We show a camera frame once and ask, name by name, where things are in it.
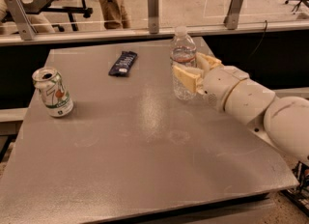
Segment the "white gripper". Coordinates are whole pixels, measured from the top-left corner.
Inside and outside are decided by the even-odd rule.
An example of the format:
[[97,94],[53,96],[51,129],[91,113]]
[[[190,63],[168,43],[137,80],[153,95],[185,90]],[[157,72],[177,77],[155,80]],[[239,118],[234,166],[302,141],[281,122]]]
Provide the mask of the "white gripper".
[[203,79],[204,100],[219,112],[225,109],[225,103],[232,90],[242,80],[249,78],[249,74],[234,66],[222,66],[222,62],[210,55],[196,53],[197,68],[184,65],[173,65],[174,76],[191,93],[197,93],[202,86]]

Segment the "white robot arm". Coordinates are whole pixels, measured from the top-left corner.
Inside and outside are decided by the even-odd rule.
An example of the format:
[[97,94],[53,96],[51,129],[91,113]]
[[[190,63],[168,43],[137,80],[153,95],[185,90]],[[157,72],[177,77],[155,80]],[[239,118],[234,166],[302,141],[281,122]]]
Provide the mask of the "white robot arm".
[[187,91],[225,112],[274,149],[309,165],[309,100],[282,97],[249,74],[198,52],[196,65],[173,61],[172,73]]

